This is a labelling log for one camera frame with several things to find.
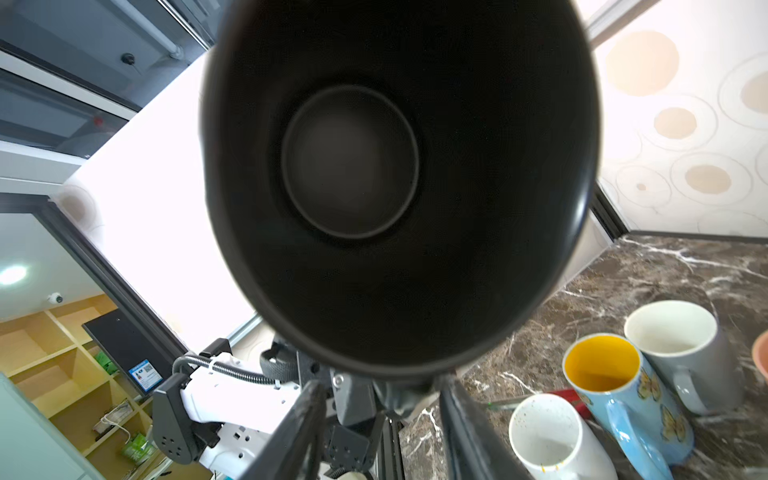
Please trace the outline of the cream speckled mug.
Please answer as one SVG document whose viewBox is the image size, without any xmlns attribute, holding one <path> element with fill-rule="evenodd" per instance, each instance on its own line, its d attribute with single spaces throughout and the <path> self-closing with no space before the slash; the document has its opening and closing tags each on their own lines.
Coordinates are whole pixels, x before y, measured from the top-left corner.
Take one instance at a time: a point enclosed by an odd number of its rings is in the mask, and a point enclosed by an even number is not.
<svg viewBox="0 0 768 480">
<path fill-rule="evenodd" d="M 538 394 L 520 403 L 508 436 L 517 459 L 535 479 L 618 478 L 593 431 L 560 396 Z"/>
</svg>

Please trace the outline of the blue butterfly mug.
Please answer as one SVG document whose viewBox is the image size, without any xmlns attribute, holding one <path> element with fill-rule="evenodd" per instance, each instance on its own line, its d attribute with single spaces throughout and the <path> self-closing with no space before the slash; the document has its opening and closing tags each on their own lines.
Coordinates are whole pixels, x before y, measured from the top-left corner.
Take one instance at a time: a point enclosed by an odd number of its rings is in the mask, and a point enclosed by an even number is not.
<svg viewBox="0 0 768 480">
<path fill-rule="evenodd" d="M 644 479 L 671 479 L 694 448 L 676 395 L 626 338 L 600 333 L 573 343 L 562 361 L 568 383 Z"/>
</svg>

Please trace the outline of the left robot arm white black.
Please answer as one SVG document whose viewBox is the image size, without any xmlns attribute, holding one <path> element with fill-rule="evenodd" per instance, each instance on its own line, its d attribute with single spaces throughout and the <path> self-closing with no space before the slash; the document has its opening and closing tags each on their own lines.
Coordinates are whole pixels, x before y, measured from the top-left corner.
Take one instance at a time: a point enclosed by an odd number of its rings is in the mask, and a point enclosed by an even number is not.
<svg viewBox="0 0 768 480">
<path fill-rule="evenodd" d="M 435 390 L 277 338 L 258 367 L 220 338 L 178 357 L 153 392 L 154 440 L 179 464 L 230 479 L 369 473 L 383 437 Z"/>
</svg>

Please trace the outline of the cream and pink mug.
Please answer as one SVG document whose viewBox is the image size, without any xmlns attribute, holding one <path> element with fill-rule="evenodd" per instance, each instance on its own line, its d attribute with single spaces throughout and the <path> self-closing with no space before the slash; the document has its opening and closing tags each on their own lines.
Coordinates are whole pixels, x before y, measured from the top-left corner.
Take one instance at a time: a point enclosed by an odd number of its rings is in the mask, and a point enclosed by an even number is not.
<svg viewBox="0 0 768 480">
<path fill-rule="evenodd" d="M 755 339 L 751 356 L 757 371 L 768 381 L 768 331 L 764 331 Z"/>
</svg>

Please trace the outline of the grey mug white interior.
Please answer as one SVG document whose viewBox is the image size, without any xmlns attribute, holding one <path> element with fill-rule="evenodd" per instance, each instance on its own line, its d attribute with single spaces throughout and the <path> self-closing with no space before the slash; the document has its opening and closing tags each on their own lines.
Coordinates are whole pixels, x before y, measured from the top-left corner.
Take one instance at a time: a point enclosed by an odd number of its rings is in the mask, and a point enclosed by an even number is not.
<svg viewBox="0 0 768 480">
<path fill-rule="evenodd" d="M 743 404 L 743 372 L 727 335 L 707 309 L 680 300 L 654 302 L 626 318 L 624 335 L 689 412 L 714 415 Z"/>
</svg>

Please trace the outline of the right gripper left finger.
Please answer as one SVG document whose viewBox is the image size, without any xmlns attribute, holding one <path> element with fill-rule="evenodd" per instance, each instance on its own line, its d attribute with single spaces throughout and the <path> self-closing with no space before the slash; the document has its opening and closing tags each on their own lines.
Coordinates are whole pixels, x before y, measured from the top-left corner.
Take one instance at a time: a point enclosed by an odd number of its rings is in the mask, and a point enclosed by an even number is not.
<svg viewBox="0 0 768 480">
<path fill-rule="evenodd" d="M 325 387 L 309 381 L 241 479 L 316 479 L 325 421 Z"/>
</svg>

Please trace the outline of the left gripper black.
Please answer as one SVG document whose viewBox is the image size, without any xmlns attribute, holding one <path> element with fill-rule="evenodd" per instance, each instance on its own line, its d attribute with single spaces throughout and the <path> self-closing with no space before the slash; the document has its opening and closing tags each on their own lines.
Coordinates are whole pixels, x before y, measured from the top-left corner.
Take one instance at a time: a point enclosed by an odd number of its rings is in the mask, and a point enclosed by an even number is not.
<svg viewBox="0 0 768 480">
<path fill-rule="evenodd" d="M 276 336 L 262 360 L 289 368 L 303 389 L 325 387 L 321 463 L 333 476 L 364 473 L 382 439 L 434 391 L 438 346 L 413 335 L 355 335 L 311 348 Z"/>
</svg>

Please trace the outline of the black mug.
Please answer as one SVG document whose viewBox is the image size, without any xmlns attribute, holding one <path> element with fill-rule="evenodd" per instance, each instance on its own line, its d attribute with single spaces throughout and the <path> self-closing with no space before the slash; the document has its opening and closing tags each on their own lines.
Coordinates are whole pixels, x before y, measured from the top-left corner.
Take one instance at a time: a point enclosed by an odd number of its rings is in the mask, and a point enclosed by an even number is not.
<svg viewBox="0 0 768 480">
<path fill-rule="evenodd" d="M 598 89 L 567 1 L 239 1 L 201 138 L 256 310 L 326 365 L 416 380 L 494 348 L 560 278 Z"/>
</svg>

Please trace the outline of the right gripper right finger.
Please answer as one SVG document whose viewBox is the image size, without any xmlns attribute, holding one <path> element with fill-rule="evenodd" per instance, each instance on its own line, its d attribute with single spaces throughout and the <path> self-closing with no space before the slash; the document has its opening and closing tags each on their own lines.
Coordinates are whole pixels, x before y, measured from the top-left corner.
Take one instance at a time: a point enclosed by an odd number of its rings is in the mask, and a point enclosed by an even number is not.
<svg viewBox="0 0 768 480">
<path fill-rule="evenodd" d="M 439 408 L 449 479 L 528 479 L 485 412 L 455 376 L 439 380 Z"/>
</svg>

